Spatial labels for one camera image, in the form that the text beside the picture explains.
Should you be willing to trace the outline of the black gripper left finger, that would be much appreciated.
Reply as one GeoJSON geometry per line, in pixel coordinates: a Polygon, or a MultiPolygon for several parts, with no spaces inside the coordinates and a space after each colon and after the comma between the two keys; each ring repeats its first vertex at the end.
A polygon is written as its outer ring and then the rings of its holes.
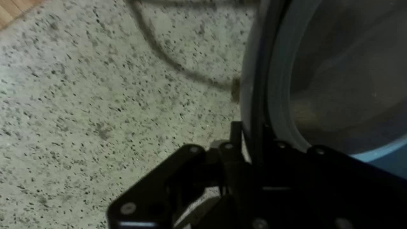
{"type": "Polygon", "coordinates": [[[233,121],[230,125],[228,156],[231,163],[248,171],[253,168],[253,165],[244,156],[244,139],[240,121],[233,121]]]}

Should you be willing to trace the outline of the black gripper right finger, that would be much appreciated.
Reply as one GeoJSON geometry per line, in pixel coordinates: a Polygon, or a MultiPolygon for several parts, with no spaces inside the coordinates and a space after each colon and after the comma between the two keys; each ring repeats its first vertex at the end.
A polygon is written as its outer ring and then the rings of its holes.
{"type": "Polygon", "coordinates": [[[282,171],[298,166],[304,153],[279,139],[270,126],[263,129],[263,165],[267,171],[282,171]]]}

